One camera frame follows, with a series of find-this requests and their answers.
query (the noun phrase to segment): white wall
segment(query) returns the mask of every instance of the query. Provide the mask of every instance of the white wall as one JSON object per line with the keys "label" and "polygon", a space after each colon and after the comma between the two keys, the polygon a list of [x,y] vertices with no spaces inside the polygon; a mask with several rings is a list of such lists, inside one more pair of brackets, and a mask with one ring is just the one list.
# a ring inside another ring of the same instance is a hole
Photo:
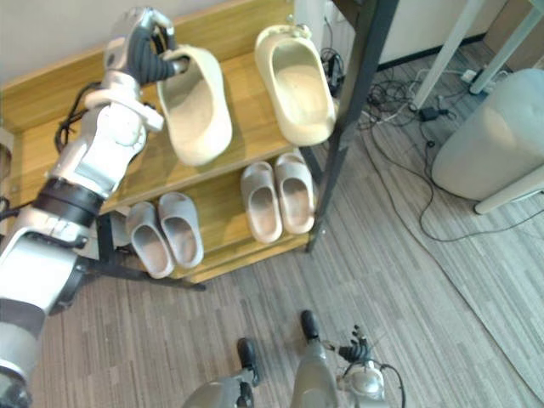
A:
{"label": "white wall", "polygon": [[[467,37],[486,32],[506,1],[487,0]],[[442,45],[464,5],[462,0],[399,0],[380,62]],[[346,61],[349,60],[353,29],[348,22],[337,23],[333,19],[332,30],[333,47]],[[328,46],[329,42],[330,36],[325,30],[323,45]]]}
{"label": "white wall", "polygon": [[0,83],[105,43],[132,6],[175,18],[224,1],[0,0]]}
{"label": "white wall", "polygon": [[[0,83],[33,72],[107,41],[118,16],[135,5],[150,5],[170,17],[225,0],[0,0]],[[485,32],[506,0],[487,0],[468,35]],[[444,43],[464,2],[400,0],[381,62]],[[322,25],[325,0],[296,0],[296,20],[309,25],[314,42],[328,46]],[[332,21],[333,47],[347,60],[353,32]]]}

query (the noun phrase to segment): wooden shelf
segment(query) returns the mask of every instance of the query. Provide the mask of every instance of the wooden shelf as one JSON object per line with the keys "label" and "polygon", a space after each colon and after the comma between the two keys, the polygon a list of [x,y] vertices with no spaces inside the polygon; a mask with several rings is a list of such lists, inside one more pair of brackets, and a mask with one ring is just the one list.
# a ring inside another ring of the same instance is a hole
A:
{"label": "wooden shelf", "polygon": [[[188,167],[173,152],[166,130],[151,133],[144,150],[129,166],[118,191],[105,203],[103,212],[216,178],[292,148],[281,136],[253,54],[226,60],[221,66],[234,129],[227,150],[211,164]],[[144,100],[158,106],[155,87],[147,88]],[[32,200],[43,185],[44,174],[57,159],[53,135],[59,121],[60,118],[28,129],[15,140],[11,178],[13,205]]]}
{"label": "wooden shelf", "polygon": [[[284,24],[292,12],[292,2],[285,0],[234,0],[175,21],[179,43],[209,49],[221,61],[232,141],[212,163],[188,167],[175,156],[166,127],[148,134],[144,150],[102,209],[106,213],[140,201],[156,203],[168,191],[190,196],[198,210],[205,256],[196,268],[176,269],[174,278],[206,281],[309,241],[309,234],[287,233],[273,244],[255,241],[240,193],[244,167],[292,149],[277,126],[252,53],[258,33]],[[3,90],[4,126],[16,133],[9,194],[13,206],[35,199],[45,173],[58,158],[53,142],[58,123],[79,88],[102,75],[102,49],[97,49],[12,82]],[[142,100],[160,107],[155,86],[144,88]],[[74,130],[76,137],[79,124]]]}
{"label": "wooden shelf", "polygon": [[271,245],[253,239],[241,199],[241,172],[227,173],[182,190],[196,205],[205,257],[194,269],[176,269],[172,277],[190,276],[193,279],[198,275],[201,278],[199,281],[202,281],[204,276],[222,274],[248,262],[257,262],[266,258],[265,253],[284,252],[295,242],[297,246],[308,242],[307,234],[295,236],[284,233]]}
{"label": "wooden shelf", "polygon": [[181,271],[176,271],[174,272],[173,277],[187,277],[189,281],[194,283],[207,281],[217,276],[226,274],[232,270],[255,264],[258,261],[273,257],[274,255],[279,255],[283,252],[291,251],[294,248],[306,245],[308,241],[308,234],[286,235],[281,237],[274,244],[267,246],[254,241],[252,245],[247,244],[246,253],[241,254],[242,250],[238,251],[241,248],[241,245],[230,248],[231,250],[225,249],[217,254],[210,254],[210,258],[214,257],[218,261],[223,260],[222,263],[218,263],[208,268],[197,269],[191,275],[184,274]]}

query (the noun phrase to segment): black metal frame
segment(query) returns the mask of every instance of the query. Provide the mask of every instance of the black metal frame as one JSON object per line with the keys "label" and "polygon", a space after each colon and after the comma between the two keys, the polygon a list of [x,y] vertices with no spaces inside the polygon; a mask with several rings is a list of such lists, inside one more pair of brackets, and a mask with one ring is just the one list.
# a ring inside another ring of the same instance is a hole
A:
{"label": "black metal frame", "polygon": [[[329,138],[329,149],[325,169],[309,147],[301,152],[308,163],[314,181],[319,185],[318,205],[314,228],[310,234],[307,251],[311,252],[320,234],[326,210],[332,198],[332,191],[348,153],[350,142],[355,136],[356,126],[366,102],[372,78],[378,67],[383,44],[389,32],[399,0],[333,0],[346,20],[355,30],[354,46],[351,51],[348,72],[343,82],[337,122]],[[116,263],[116,249],[111,233],[110,214],[97,219],[99,260],[80,258],[88,274],[106,275],[131,281],[148,281],[157,285],[175,286],[197,291],[206,290],[203,284],[194,284],[185,279],[153,279],[147,273]]]}
{"label": "black metal frame", "polygon": [[302,153],[315,182],[319,185],[318,204],[314,228],[310,234],[307,251],[314,249],[323,227],[332,191],[355,136],[357,123],[366,96],[376,73],[383,44],[389,33],[399,0],[333,0],[346,20],[355,30],[354,45],[349,59],[348,72],[343,82],[337,122],[329,138],[325,169],[321,170],[311,148]]}

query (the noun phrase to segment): shoe rack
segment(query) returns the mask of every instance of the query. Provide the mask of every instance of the shoe rack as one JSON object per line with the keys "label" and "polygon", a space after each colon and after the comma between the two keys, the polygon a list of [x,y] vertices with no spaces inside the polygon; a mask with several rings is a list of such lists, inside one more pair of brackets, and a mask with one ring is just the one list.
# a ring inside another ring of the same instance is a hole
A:
{"label": "shoe rack", "polygon": [[[364,47],[352,52],[345,84],[348,91],[343,93],[325,168],[319,168],[311,149],[303,150],[315,180],[321,181],[315,228],[304,235],[284,231],[278,241],[265,245],[252,238],[247,225],[240,193],[241,172],[252,162],[273,161],[292,146],[277,126],[254,62],[253,46],[263,28],[286,23],[293,14],[293,3],[235,0],[174,21],[178,43],[206,48],[221,63],[233,122],[232,142],[211,164],[187,167],[173,152],[166,127],[161,133],[149,133],[144,150],[129,166],[118,191],[104,204],[104,217],[99,219],[100,260],[89,261],[90,267],[107,269],[105,275],[143,280],[146,274],[116,263],[111,229],[109,235],[107,231],[107,213],[144,200],[156,203],[168,191],[181,191],[194,200],[205,256],[196,268],[176,269],[169,278],[154,283],[199,283],[297,247],[313,247],[347,151],[345,141],[353,138],[353,127],[348,122],[356,123],[355,112],[359,117],[397,0],[337,0],[345,14],[356,12],[348,21],[360,33],[359,42],[356,37],[355,43]],[[103,76],[102,52],[98,48],[4,88],[4,126],[16,135],[9,196],[14,206],[33,200],[43,185],[43,175],[57,159],[54,132],[79,88]],[[363,72],[364,81],[358,83]],[[142,100],[160,108],[155,85],[144,89]]]}

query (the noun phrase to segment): baseboard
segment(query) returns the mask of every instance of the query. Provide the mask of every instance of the baseboard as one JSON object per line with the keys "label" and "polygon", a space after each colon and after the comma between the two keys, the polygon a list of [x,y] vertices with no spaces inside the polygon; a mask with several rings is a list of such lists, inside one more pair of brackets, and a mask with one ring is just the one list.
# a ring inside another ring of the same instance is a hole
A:
{"label": "baseboard", "polygon": [[[470,44],[470,43],[476,43],[478,41],[482,41],[484,39],[484,37],[485,37],[485,34],[486,33],[483,32],[482,34],[478,34],[476,36],[467,37],[467,38],[465,38],[465,39],[463,39],[461,41],[461,45],[467,45],[467,44]],[[420,58],[428,57],[429,55],[438,54],[441,49],[442,49],[442,46],[439,45],[438,47],[424,49],[423,51],[420,51],[420,52],[414,53],[414,54],[410,54],[410,55],[406,55],[405,57],[402,57],[402,58],[393,59],[391,61],[384,62],[383,64],[380,64],[377,67],[377,70],[378,71],[387,70],[388,68],[391,68],[393,66],[401,65],[401,64],[404,64],[406,62],[411,62],[413,60],[419,60]]]}

